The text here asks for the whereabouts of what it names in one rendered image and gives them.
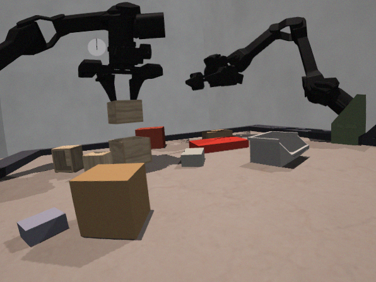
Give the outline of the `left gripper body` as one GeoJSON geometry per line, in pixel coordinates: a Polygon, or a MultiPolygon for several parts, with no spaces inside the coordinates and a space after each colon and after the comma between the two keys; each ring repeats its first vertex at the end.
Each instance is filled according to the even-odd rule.
{"type": "Polygon", "coordinates": [[[133,62],[130,62],[129,64],[121,64],[117,61],[117,64],[112,65],[111,53],[114,46],[114,42],[115,44],[118,44],[120,42],[121,47],[128,47],[129,43],[135,43],[136,46],[136,42],[134,42],[134,40],[131,37],[116,36],[110,38],[109,46],[107,47],[107,52],[109,52],[109,64],[102,65],[101,60],[84,59],[78,66],[78,77],[92,78],[94,77],[94,75],[97,75],[97,77],[99,77],[101,74],[131,74],[132,78],[141,75],[150,76],[149,79],[153,79],[159,76],[163,76],[163,68],[160,66],[160,64],[147,63],[141,67],[134,67],[135,64],[133,62]]]}

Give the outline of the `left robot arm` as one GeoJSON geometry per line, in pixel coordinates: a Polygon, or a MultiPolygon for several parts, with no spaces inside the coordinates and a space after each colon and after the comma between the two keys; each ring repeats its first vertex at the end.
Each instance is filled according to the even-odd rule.
{"type": "MultiPolygon", "coordinates": [[[[35,15],[16,24],[0,44],[0,70],[22,55],[35,55],[52,48],[61,37],[69,33],[107,30],[109,39],[116,36],[132,39],[165,38],[164,14],[141,14],[140,6],[129,2],[118,3],[107,11],[94,13],[67,16],[60,14],[53,17],[35,15]],[[54,25],[57,33],[48,43],[37,20],[51,21],[54,25]]],[[[143,59],[151,59],[151,44],[140,44],[139,48],[135,48],[135,43],[121,47],[120,42],[114,42],[112,65],[117,64],[117,61],[123,64],[136,62],[134,64],[138,65],[143,64],[143,59]]]]}

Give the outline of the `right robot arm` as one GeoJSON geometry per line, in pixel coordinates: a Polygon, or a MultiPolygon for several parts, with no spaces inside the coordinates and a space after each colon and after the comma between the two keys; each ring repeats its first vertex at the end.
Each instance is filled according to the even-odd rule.
{"type": "Polygon", "coordinates": [[[213,54],[204,59],[206,65],[204,75],[209,71],[218,70],[220,67],[234,65],[237,69],[238,83],[242,84],[243,75],[239,74],[247,69],[253,58],[277,39],[294,41],[297,44],[306,76],[302,76],[302,85],[305,97],[312,103],[328,106],[338,115],[352,101],[353,97],[341,88],[338,88],[337,78],[324,78],[317,69],[314,55],[307,37],[306,19],[302,17],[286,18],[285,20],[270,25],[270,27],[253,42],[243,49],[238,49],[232,54],[221,56],[213,54]],[[290,26],[290,32],[281,32],[281,29],[290,26]]]}

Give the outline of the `red flat block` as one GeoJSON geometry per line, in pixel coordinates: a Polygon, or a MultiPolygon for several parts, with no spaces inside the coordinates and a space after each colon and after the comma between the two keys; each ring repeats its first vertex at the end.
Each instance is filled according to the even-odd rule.
{"type": "Polygon", "coordinates": [[[204,148],[204,153],[248,148],[249,141],[236,136],[189,141],[189,148],[204,148]]]}

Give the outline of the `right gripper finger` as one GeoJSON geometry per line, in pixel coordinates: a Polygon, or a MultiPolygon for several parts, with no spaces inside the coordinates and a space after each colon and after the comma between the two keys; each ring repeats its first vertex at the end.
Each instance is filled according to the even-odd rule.
{"type": "Polygon", "coordinates": [[[191,86],[192,88],[194,88],[194,90],[200,90],[198,73],[193,73],[192,78],[186,80],[185,83],[187,85],[191,86]]]}
{"type": "Polygon", "coordinates": [[[205,81],[219,85],[219,86],[228,86],[228,70],[227,67],[221,67],[214,74],[204,77],[205,81]]]}

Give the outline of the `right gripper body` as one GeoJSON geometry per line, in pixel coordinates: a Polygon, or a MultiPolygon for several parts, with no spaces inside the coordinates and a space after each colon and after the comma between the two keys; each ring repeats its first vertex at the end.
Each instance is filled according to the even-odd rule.
{"type": "MultiPolygon", "coordinates": [[[[237,76],[236,67],[234,65],[229,65],[229,66],[226,66],[226,67],[227,67],[227,70],[228,70],[229,86],[236,85],[238,83],[238,76],[237,76]]],[[[206,76],[209,76],[211,74],[214,74],[216,72],[217,72],[216,69],[209,71],[208,74],[206,74],[206,75],[203,75],[201,72],[198,72],[199,84],[201,84],[200,85],[201,90],[204,88],[205,79],[203,79],[203,78],[206,77],[206,76]]],[[[213,84],[213,83],[210,83],[210,82],[208,82],[208,83],[209,83],[210,87],[219,86],[219,85],[216,85],[216,84],[213,84]]]]}

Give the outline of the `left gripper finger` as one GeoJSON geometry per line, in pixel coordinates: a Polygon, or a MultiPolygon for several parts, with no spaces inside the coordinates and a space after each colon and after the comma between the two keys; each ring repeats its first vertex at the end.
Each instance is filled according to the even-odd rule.
{"type": "Polygon", "coordinates": [[[150,76],[137,76],[129,80],[130,100],[137,100],[139,90],[144,80],[149,79],[150,76]]]}
{"type": "Polygon", "coordinates": [[[117,100],[116,94],[115,94],[115,85],[114,85],[115,75],[114,74],[101,74],[99,77],[95,79],[95,81],[99,81],[101,83],[110,101],[117,100]]]}

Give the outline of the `black metal overhead frame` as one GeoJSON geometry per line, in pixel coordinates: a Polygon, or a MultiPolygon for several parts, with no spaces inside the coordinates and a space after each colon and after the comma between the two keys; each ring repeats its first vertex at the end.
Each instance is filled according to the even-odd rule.
{"type": "Polygon", "coordinates": [[[376,138],[376,125],[374,125],[367,133],[363,135],[364,138],[376,138]]]}

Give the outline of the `orange-red cube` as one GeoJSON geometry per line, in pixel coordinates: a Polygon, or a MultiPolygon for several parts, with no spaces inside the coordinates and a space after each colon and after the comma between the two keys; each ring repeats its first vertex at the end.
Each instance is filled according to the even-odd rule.
{"type": "Polygon", "coordinates": [[[135,130],[136,136],[151,139],[151,149],[165,147],[165,129],[161,127],[144,127],[135,130]]]}

